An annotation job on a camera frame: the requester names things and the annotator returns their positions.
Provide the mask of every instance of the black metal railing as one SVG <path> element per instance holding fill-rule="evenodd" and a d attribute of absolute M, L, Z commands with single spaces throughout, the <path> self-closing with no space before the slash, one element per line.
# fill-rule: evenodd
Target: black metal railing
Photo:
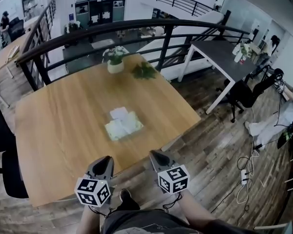
<path fill-rule="evenodd" d="M 53 26 L 55 11 L 55 0 L 51 0 L 37 19 L 35 26 L 31 29 L 24 47 L 21 49 L 20 56 L 51 39 L 51 28 Z M 49 63 L 48 52 L 35 56 L 35 58 L 29 60 L 27 63 L 19 63 L 33 89 L 37 90 L 39 87 L 43 87 L 43 82 L 48 80 L 46 76 L 43 78 L 44 73 L 40 73 L 38 67 L 43 64 L 47 68 Z"/>
<path fill-rule="evenodd" d="M 197 2 L 195 0 L 157 0 L 164 2 L 166 4 L 171 5 L 172 7 L 179 8 L 187 13 L 191 14 L 192 16 L 199 17 L 204 15 L 212 10 L 209 6 Z"/>
<path fill-rule="evenodd" d="M 92 38 L 98 38 L 99 36 L 101 37 L 100 39 L 102 40 L 102 37 L 109 37 L 111 32 L 119 32 L 123 30 L 132 30 L 132 29 L 139 29 L 139 28 L 146 28 L 146 27 L 155 27 L 155 26 L 163 26 L 165 27 L 166 34 L 163 36 L 156 36 L 156 37 L 148 37 L 148 38 L 139 38 L 137 37 L 136 39 L 133 39 L 132 37 L 129 38 L 128 40 L 123 39 L 118 43 L 113 43 L 106 45 L 104 47 L 99 47 L 92 49 L 91 51 L 85 51 L 81 54 L 74 55 L 69 58 L 65 58 L 61 61 L 58 61 L 52 65 L 45 66 L 41 60 L 41 56 L 45 55 L 49 51 L 52 51 L 54 49 L 57 49 L 59 47 L 65 46 L 67 44 L 74 44 L 76 41 L 79 41 L 81 39 L 92 39 Z M 200 34 L 173 34 L 173 29 L 175 26 L 190 26 L 190 27 L 203 27 L 206 28 L 205 31 L 202 31 Z M 240 36 L 232 36 L 232 35 L 223 35 L 224 31 L 228 32 L 237 32 L 241 33 Z M 153 49 L 147 49 L 143 51 L 138 51 L 137 53 L 140 53 L 141 55 L 147 54 L 147 53 L 152 53 L 152 52 L 159 52 L 160 51 L 160 56 L 156 59 L 148 60 L 150 63 L 155 63 L 157 62 L 157 70 L 161 70 L 162 68 L 170 67 L 176 64 L 180 64 L 184 62 L 185 56 L 188 53 L 188 48 L 190 47 L 190 41 L 191 40 L 206 40 L 206 38 L 214 38 L 214 37 L 226 37 L 228 39 L 238 39 L 235 42 L 240 41 L 241 39 L 247 39 L 244 36 L 244 34 L 249 34 L 246 31 L 243 30 L 238 30 L 234 29 L 231 27 L 227 27 L 222 24 L 214 24 L 214 23 L 208 23 L 208 22 L 201 22 L 201 21 L 193 21 L 193 20 L 179 20 L 179 19 L 141 19 L 141 20 L 129 20 L 129 21 L 120 21 L 120 22 L 114 22 L 114 23 L 107 23 L 103 25 L 96 25 L 93 27 L 90 27 L 88 29 L 80 29 L 74 32 L 71 32 L 69 34 L 65 34 L 63 36 L 57 37 L 55 39 L 51 39 L 49 41 L 45 41 L 39 45 L 37 45 L 35 48 L 29 49 L 27 52 L 23 53 L 17 60 L 17 63 L 22 67 L 24 73 L 30 74 L 29 72 L 29 67 L 27 66 L 28 62 L 34 61 L 37 70 L 42 78 L 42 84 L 48 85 L 51 83 L 51 80 L 48 76 L 48 72 L 50 70 L 53 70 L 63 64 L 67 64 L 71 61 L 77 60 L 79 58 L 83 57 L 88 57 L 89 55 L 92 54 L 98 54 L 100 52 L 103 52 L 106 49 L 113 48 L 116 46 L 124 46 L 124 45 L 129 45 L 133 43 L 139 43 L 139 42 L 145 42 L 145 41 L 150 41 L 150 40 L 159 40 L 163 39 L 161 42 L 161 46 Z M 185 38 L 185 40 L 182 42 L 182 44 L 177 44 L 177 45 L 169 45 L 169 42 L 171 39 L 174 38 Z M 172 54 L 172 55 L 167 55 L 167 50 L 168 49 L 181 49 L 182 51 L 180 53 Z M 178 61 L 173 61 L 170 64 L 167 64 L 166 62 L 170 59 L 173 58 L 178 58 Z M 200 59 L 203 57 L 193 57 L 193 59 Z M 28 77 L 26 76 L 27 79 L 29 80 L 29 83 L 32 85 L 35 80 L 33 79 L 32 76 Z M 33 90 L 37 90 L 40 88 L 39 84 L 34 84 L 32 85 Z"/>

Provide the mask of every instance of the desk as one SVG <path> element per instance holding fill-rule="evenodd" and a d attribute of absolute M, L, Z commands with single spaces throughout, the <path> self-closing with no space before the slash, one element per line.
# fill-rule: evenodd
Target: desk
<path fill-rule="evenodd" d="M 194 51 L 199 52 L 230 81 L 220 96 L 207 109 L 207 114 L 209 114 L 218 105 L 218 103 L 226 96 L 237 81 L 243 79 L 256 68 L 256 66 L 248 58 L 245 60 L 244 64 L 240 64 L 240 62 L 236 63 L 232 53 L 233 49 L 234 45 L 228 41 L 191 42 L 191 47 L 189 49 L 184 68 L 180 71 L 178 81 L 182 80 Z"/>
<path fill-rule="evenodd" d="M 74 194 L 90 163 L 114 158 L 114 174 L 160 149 L 200 121 L 198 114 L 159 74 L 135 79 L 139 54 L 110 74 L 102 63 L 64 77 L 16 105 L 16 142 L 21 173 L 34 207 Z M 117 107 L 134 111 L 144 127 L 119 141 L 105 130 Z"/>
<path fill-rule="evenodd" d="M 14 65 L 14 61 L 18 58 L 19 52 L 21 51 L 28 35 L 29 35 L 29 33 L 26 33 L 25 35 L 17 38 L 14 42 L 10 43 L 5 48 L 0 50 L 0 70 L 5 68 L 11 78 L 13 78 L 13 75 L 11 74 L 11 72 L 9 70 L 9 66 L 12 64 Z M 20 51 L 12 59 L 8 60 L 8 55 L 10 53 L 10 50 L 16 45 L 20 46 Z M 9 107 L 9 105 L 4 101 L 4 99 L 1 97 L 1 95 L 0 95 L 0 101 L 6 107 Z"/>

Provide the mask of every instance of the electrical outlet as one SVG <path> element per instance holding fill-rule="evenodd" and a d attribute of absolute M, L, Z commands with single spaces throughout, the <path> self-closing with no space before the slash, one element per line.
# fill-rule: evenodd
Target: electrical outlet
<path fill-rule="evenodd" d="M 241 171 L 241 184 L 242 185 L 246 185 L 246 183 L 248 182 L 247 180 L 245 180 L 245 181 L 243 181 L 244 179 L 246 179 L 246 170 L 245 169 L 243 169 L 242 171 Z"/>

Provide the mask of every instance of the stack of napkins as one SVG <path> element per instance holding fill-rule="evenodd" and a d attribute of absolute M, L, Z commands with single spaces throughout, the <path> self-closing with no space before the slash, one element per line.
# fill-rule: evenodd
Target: stack of napkins
<path fill-rule="evenodd" d="M 110 112 L 113 120 L 105 125 L 111 140 L 119 140 L 143 128 L 135 112 L 128 113 L 125 107 L 116 108 Z"/>

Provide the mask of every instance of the power strip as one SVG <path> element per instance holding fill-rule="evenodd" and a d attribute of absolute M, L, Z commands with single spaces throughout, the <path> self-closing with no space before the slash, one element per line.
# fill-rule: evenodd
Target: power strip
<path fill-rule="evenodd" d="M 247 177 L 246 177 L 246 170 L 243 169 L 243 170 L 241 170 L 241 184 L 242 185 L 246 185 L 247 184 L 247 180 L 245 180 L 245 179 L 247 179 Z"/>

